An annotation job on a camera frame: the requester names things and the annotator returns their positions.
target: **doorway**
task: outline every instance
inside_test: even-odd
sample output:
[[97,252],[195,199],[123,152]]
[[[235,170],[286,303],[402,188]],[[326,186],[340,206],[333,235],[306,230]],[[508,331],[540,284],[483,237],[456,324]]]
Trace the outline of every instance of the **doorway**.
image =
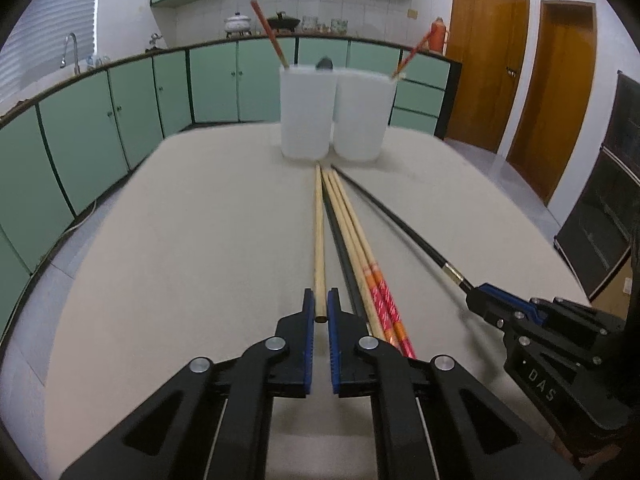
[[545,205],[580,134],[595,63],[595,5],[542,2],[529,94],[507,161]]
[[453,0],[447,57],[462,63],[447,137],[497,153],[529,27],[529,0]]

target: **red thermos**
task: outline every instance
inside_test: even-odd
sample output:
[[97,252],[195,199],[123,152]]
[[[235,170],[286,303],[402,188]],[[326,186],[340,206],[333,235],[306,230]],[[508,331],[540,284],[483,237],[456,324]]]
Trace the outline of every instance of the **red thermos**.
[[429,37],[429,50],[442,54],[444,52],[444,43],[447,35],[447,25],[444,24],[442,18],[436,18],[431,23],[431,35]]

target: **curved faucet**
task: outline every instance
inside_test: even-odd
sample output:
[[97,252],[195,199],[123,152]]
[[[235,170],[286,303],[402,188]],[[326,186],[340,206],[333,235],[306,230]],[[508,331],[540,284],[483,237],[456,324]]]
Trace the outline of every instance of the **curved faucet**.
[[69,43],[69,38],[74,40],[74,74],[80,75],[80,65],[78,64],[78,38],[72,32],[68,33],[65,38],[65,53],[62,55],[62,61],[60,62],[60,68],[64,68],[66,66],[66,46]]

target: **tiled floor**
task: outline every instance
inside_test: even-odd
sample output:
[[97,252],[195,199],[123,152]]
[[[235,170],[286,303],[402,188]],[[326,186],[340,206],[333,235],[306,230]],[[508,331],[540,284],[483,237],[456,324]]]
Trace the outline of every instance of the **tiled floor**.
[[53,338],[78,267],[119,193],[104,200],[52,257],[27,298],[0,367],[0,418],[44,480],[44,388]]
[[546,240],[552,244],[560,230],[553,217],[529,184],[500,155],[482,148],[447,139],[446,143],[473,164],[495,184],[529,218]]

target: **table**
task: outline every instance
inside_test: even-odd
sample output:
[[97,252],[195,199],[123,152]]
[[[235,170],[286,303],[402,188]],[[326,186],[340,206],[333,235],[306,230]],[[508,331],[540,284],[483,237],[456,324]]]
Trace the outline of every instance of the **table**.
[[[46,387],[56,478],[191,358],[220,362],[273,335],[313,286],[313,164],[284,159],[279,124],[171,137],[132,177],[69,294]],[[389,128],[380,158],[339,163],[474,283],[523,298],[587,304],[519,209],[440,140]],[[539,433],[549,427],[502,369],[501,332],[349,190],[417,353],[447,353]],[[348,295],[325,221],[327,286]],[[326,326],[316,325],[312,394],[276,399],[268,478],[376,477],[368,399],[331,393]]]

